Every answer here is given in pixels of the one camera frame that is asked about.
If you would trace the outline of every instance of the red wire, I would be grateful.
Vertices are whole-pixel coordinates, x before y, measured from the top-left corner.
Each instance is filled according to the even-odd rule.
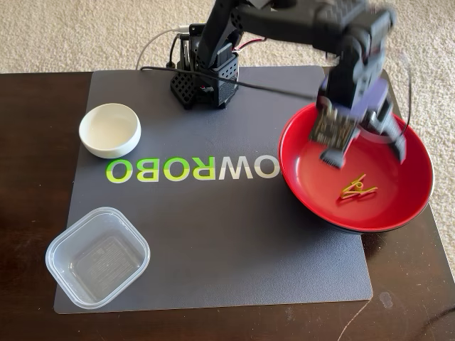
[[[251,43],[256,43],[256,42],[260,42],[260,41],[264,41],[265,38],[256,38],[256,39],[252,39],[252,40],[249,40],[247,41],[246,43],[243,43],[242,45],[238,46],[237,48],[234,49],[234,51],[238,51],[238,50],[242,50],[242,48],[244,48],[246,45],[249,45]]]

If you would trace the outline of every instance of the green letter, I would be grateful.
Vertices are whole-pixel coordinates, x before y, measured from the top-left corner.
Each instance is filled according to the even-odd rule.
[[[208,157],[208,166],[204,165],[199,158],[193,158],[194,162],[198,165],[198,167],[194,168],[193,176],[195,179],[198,180],[215,180],[215,157],[209,156]],[[201,175],[201,171],[208,171],[208,175]]]
[[[125,167],[127,167],[127,172],[125,173],[123,178],[117,179],[117,178],[114,178],[114,175],[112,174],[112,172],[114,171],[114,167],[119,164],[122,164]],[[111,183],[124,183],[125,181],[129,180],[129,178],[131,177],[132,174],[133,174],[133,165],[128,160],[122,160],[122,159],[113,160],[109,165],[107,165],[107,168],[106,168],[106,176],[107,176],[107,179]]]
[[[179,176],[173,176],[171,174],[171,166],[174,162],[180,162],[183,166],[183,172]],[[182,181],[190,173],[190,164],[184,158],[170,158],[164,163],[163,173],[170,181]]]
[[[151,163],[152,167],[144,167],[145,163]],[[159,158],[143,158],[137,161],[137,180],[143,183],[155,183],[159,178]]]

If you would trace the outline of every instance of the wooden table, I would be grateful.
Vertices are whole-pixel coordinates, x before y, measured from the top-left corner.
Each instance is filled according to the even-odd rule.
[[[0,340],[334,340],[362,302],[58,315],[44,255],[66,224],[90,73],[0,75]],[[455,340],[432,211],[363,235],[374,297],[341,340]]]

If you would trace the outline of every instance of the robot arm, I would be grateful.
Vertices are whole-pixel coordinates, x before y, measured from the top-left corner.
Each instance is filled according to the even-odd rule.
[[[338,64],[318,92],[319,116],[310,135],[328,147],[321,159],[340,168],[363,125],[388,135],[403,161],[404,137],[390,119],[387,83],[379,78],[384,42],[394,23],[393,11],[371,8],[366,0],[216,0],[207,23],[191,25],[189,35],[181,36],[177,67],[235,80],[239,62],[232,49],[243,32],[334,54]],[[198,102],[224,107],[237,85],[177,74],[171,89],[187,108]]]

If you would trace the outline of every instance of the red bowl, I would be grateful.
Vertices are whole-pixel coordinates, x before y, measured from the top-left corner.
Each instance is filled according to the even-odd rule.
[[[337,169],[319,159],[325,147],[308,139],[316,115],[314,104],[298,111],[285,126],[278,148],[285,181],[312,212],[350,231],[384,232],[407,224],[425,208],[433,188],[432,162],[410,127],[402,164],[387,144],[361,134],[350,145],[344,167]],[[376,192],[340,199],[341,191],[362,174],[365,189],[378,187]]]

